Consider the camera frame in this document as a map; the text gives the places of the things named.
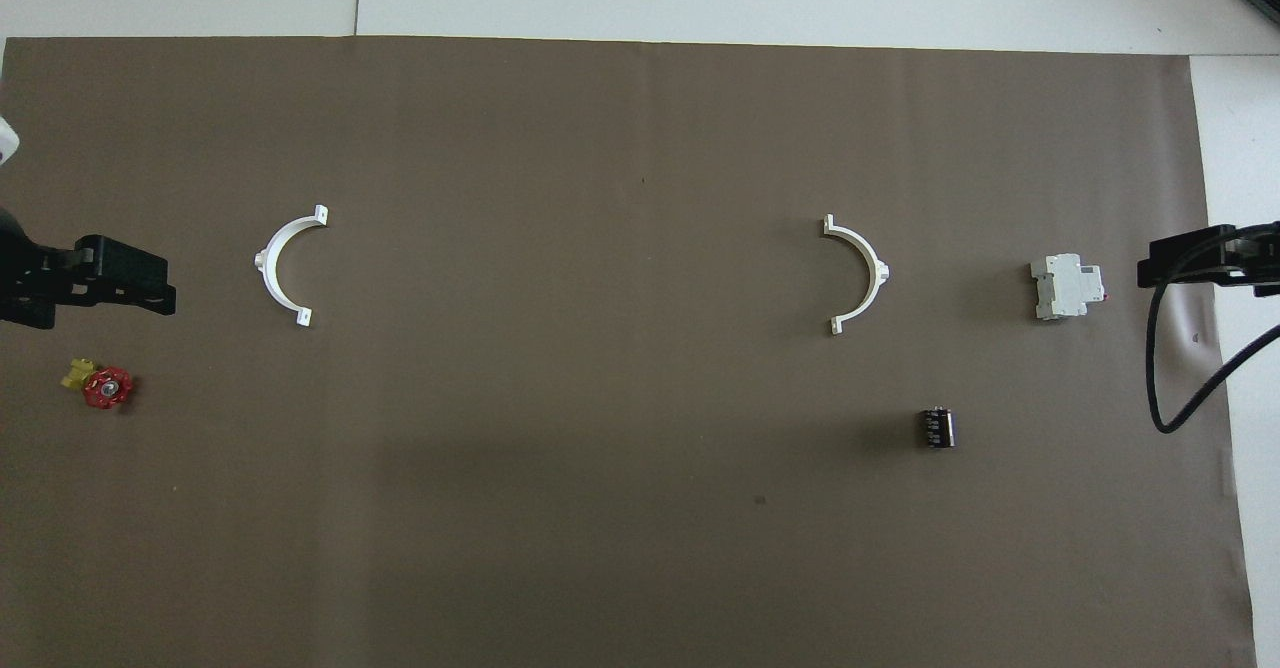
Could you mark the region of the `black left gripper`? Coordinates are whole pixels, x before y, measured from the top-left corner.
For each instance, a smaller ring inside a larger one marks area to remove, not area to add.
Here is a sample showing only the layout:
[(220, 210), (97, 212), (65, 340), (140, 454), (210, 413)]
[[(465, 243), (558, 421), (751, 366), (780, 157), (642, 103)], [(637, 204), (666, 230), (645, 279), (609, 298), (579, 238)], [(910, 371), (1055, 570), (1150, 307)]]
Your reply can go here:
[[(78, 279), (83, 275), (93, 282)], [(177, 312), (168, 262), (108, 235), (83, 235), (72, 250), (45, 247), (1, 209), (1, 320), (50, 330), (59, 305), (132, 305), (151, 314)]]

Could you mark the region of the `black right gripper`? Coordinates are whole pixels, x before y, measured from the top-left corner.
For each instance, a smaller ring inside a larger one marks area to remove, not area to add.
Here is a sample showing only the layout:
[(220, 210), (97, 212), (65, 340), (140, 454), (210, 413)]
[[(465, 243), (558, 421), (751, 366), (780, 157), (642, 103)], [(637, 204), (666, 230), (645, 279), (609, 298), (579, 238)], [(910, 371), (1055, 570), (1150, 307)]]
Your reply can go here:
[(1231, 223), (1219, 223), (1152, 241), (1147, 257), (1137, 264), (1135, 284), (1149, 289), (1160, 282), (1207, 282), (1222, 288), (1251, 288), (1256, 298), (1279, 296), (1279, 221), (1244, 227), (1235, 238), (1226, 241), (1224, 250), (1208, 250), (1179, 264), (1181, 255), (1235, 230)]

